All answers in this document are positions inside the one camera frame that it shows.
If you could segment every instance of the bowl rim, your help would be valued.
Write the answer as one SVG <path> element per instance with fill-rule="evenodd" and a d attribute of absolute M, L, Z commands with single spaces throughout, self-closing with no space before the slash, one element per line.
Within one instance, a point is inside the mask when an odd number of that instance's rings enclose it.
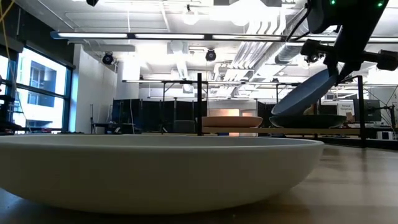
<path fill-rule="evenodd" d="M 195 151 L 196 149 L 200 151 L 214 151 L 214 149 L 222 150 L 222 151 L 232 151 L 232 150 L 248 150 L 248 149 L 296 149 L 296 148 L 301 148 L 301 147 L 317 147 L 317 146 L 323 146 L 325 145 L 324 142 L 321 141 L 316 141 L 316 140 L 309 140 L 309 139 L 292 139 L 292 138 L 283 138 L 288 141 L 293 140 L 293 141 L 301 141 L 304 142 L 304 144 L 281 144 L 281 145 L 271 145 L 271 146 L 137 146 L 137 145 L 130 145 L 130 146 L 117 146 L 117 145 L 94 145 L 94 144 L 87 144 L 87 145 L 78 145 L 78 144 L 54 144 L 54 143 L 46 143 L 46 142 L 41 142 L 40 144 L 34 143 L 32 144 L 31 142 L 7 142 L 4 141 L 2 142 L 1 139 L 3 138 L 29 138 L 29 137 L 48 137 L 50 135 L 24 135 L 24 136 L 0 136 L 0 146 L 6 146 L 6 147 L 40 147 L 41 149 L 50 149 L 50 150 L 57 150 L 57 149 L 69 149 L 69 150 L 77 150 L 80 151 L 81 148 L 85 148 L 87 150 L 108 150 L 109 148 L 112 148 L 112 150 L 128 150 L 131 151 L 132 149 L 135 151 L 140 151 L 141 149 L 146 150 L 146 149 L 151 149 L 148 152 L 154 152 L 156 149 L 164 151 L 165 149 L 167 151 L 181 151 L 182 149 L 184 151 Z M 83 135 L 83 134 L 78 134 L 78 135 L 73 135 L 73 136 L 89 136 L 89 135 Z M 141 136 L 134 136 L 134 135 L 125 135 L 126 137 L 133 137 L 133 138 L 139 138 Z M 178 138 L 182 136 L 156 136 L 158 138 Z M 259 137 L 220 137 L 220 136 L 183 136 L 185 138 L 245 138 L 245 139 L 259 139 Z"/>

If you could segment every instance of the wooden bowl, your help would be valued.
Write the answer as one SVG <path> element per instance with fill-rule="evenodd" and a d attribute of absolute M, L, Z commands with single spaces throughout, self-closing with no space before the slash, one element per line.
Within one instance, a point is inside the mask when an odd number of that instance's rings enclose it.
<path fill-rule="evenodd" d="M 262 123 L 260 117 L 213 116 L 202 117 L 202 126 L 209 128 L 257 128 Z"/>

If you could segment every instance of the gray plate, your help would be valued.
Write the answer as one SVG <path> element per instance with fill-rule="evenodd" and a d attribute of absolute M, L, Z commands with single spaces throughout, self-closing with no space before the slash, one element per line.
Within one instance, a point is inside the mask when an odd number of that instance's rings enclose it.
<path fill-rule="evenodd" d="M 336 83 L 337 76 L 329 77 L 327 69 L 318 72 L 274 106 L 271 113 L 275 116 L 297 115 L 310 105 L 316 103 Z"/>

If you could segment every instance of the monitor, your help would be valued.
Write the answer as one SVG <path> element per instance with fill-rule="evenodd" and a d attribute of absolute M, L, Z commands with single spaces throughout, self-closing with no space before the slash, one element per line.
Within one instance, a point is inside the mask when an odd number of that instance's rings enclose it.
<path fill-rule="evenodd" d="M 355 121 L 359 122 L 359 100 L 355 99 L 353 101 L 354 101 Z M 381 111 L 372 110 L 373 108 L 379 108 L 379 107 L 380 107 L 379 100 L 364 100 L 365 122 L 381 122 Z"/>
<path fill-rule="evenodd" d="M 318 110 L 320 115 L 337 115 L 336 105 L 320 105 Z"/>

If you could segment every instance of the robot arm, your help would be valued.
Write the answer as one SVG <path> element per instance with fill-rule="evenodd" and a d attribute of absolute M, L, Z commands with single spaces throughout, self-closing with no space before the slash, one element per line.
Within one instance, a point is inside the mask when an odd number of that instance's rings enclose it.
<path fill-rule="evenodd" d="M 333 25 L 341 26 L 341 29 L 333 47 L 322 45 L 316 40 L 307 40 L 301 54 L 311 57 L 320 52 L 325 53 L 324 64 L 331 76 L 338 75 L 339 81 L 351 72 L 358 71 L 364 61 L 375 62 L 380 69 L 395 70 L 398 67 L 397 52 L 382 50 L 375 54 L 364 51 L 388 1 L 308 0 L 307 21 L 311 33 L 322 33 Z M 338 62 L 345 63 L 340 74 Z"/>

